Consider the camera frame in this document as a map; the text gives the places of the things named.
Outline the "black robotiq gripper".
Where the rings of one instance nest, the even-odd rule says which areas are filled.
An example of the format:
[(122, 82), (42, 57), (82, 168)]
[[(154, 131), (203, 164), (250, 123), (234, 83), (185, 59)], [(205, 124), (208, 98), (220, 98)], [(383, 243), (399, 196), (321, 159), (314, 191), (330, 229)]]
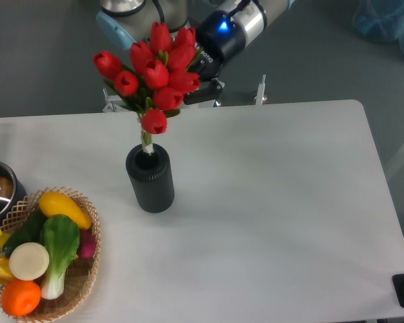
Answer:
[(197, 49), (202, 48), (203, 51), (196, 67), (191, 70), (198, 73), (203, 82), (199, 89), (184, 95), (186, 105), (211, 102), (220, 98), (224, 82), (216, 77), (220, 69), (244, 49), (245, 30), (227, 11), (216, 10), (196, 27), (196, 43)]

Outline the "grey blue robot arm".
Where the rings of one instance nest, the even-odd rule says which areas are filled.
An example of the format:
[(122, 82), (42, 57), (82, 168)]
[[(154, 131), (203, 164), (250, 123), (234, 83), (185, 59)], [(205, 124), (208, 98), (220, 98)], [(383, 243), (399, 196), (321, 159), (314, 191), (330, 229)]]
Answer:
[[(196, 28), (196, 49), (201, 51), (192, 71), (202, 88), (186, 96), (185, 106), (218, 107), (224, 88), (221, 68), (242, 52), (292, 5), (291, 1), (221, 1)], [(171, 35), (192, 26), (187, 1), (101, 1), (96, 21), (117, 47), (128, 50), (148, 40), (154, 22), (164, 22)]]

